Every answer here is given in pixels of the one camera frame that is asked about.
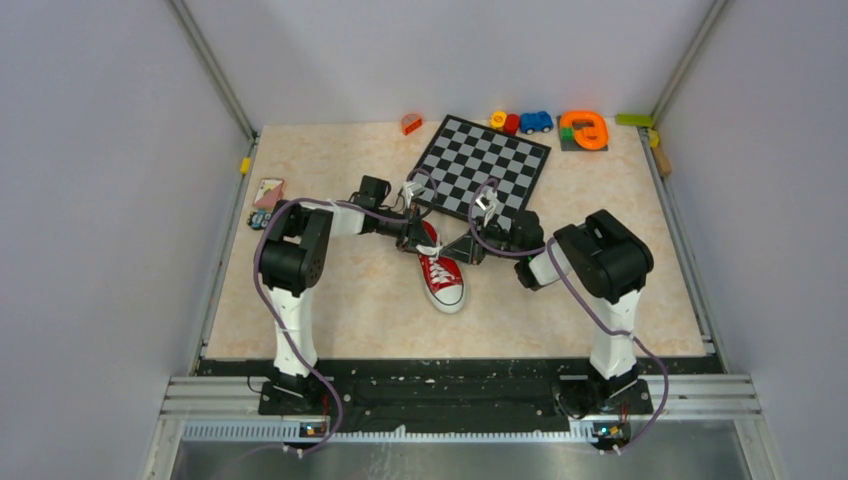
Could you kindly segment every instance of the shoe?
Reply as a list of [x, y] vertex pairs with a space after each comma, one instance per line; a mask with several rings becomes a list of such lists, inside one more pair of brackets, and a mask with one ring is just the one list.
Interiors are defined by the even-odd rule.
[[[430, 239], [438, 242], [436, 229], [421, 222]], [[456, 261], [445, 257], [418, 254], [424, 286], [430, 301], [443, 313], [456, 313], [465, 305], [465, 283]]]

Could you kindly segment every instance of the small card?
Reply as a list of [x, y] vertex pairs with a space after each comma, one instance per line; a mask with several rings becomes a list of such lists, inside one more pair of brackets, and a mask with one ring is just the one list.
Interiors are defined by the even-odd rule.
[[257, 208], [274, 208], [277, 201], [283, 198], [286, 181], [282, 178], [263, 178], [259, 182], [259, 190], [253, 199], [253, 206]]

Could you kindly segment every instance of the red toy block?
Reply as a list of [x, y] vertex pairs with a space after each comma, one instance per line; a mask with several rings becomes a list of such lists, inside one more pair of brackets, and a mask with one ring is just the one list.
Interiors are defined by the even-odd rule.
[[514, 113], [510, 113], [506, 116], [506, 123], [504, 123], [504, 133], [515, 135], [515, 132], [518, 131], [519, 125], [521, 125], [521, 117]]
[[408, 113], [400, 119], [400, 131], [409, 135], [424, 123], [424, 119], [417, 113]]

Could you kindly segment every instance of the tabletop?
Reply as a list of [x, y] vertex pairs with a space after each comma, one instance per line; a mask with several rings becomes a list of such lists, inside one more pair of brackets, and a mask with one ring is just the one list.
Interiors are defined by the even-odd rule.
[[[263, 129], [206, 358], [273, 358], [275, 354], [273, 319], [251, 278], [261, 232], [251, 230], [246, 221], [255, 211], [252, 203], [259, 182], [285, 179], [285, 198], [347, 199], [358, 189], [362, 175], [388, 180], [397, 191], [440, 123], [425, 122], [409, 136], [400, 132], [397, 123]], [[601, 208], [615, 215], [654, 256], [654, 270], [648, 274], [638, 307], [636, 334], [658, 355], [704, 355], [638, 131], [612, 121], [607, 125], [610, 143], [605, 152], [563, 152], [554, 132], [528, 137], [552, 148], [527, 209], [539, 214], [547, 236], [567, 224], [583, 223]], [[445, 240], [467, 230], [464, 222], [438, 212], [428, 220]], [[574, 298], [558, 283], [537, 292], [524, 289], [513, 264], [488, 257], [477, 266], [461, 265], [468, 297], [459, 313], [447, 315], [425, 296], [416, 256], [397, 251], [393, 238], [333, 238], [314, 296], [313, 337], [318, 355], [588, 356], [594, 327]]]

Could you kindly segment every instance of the gray floor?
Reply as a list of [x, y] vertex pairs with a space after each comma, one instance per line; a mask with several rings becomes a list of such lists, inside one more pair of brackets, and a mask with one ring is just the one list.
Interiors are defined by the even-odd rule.
[[172, 480], [750, 478], [732, 422], [660, 423], [640, 443], [622, 457], [581, 444], [336, 444], [303, 461], [272, 449], [233, 465], [257, 444], [190, 442]]

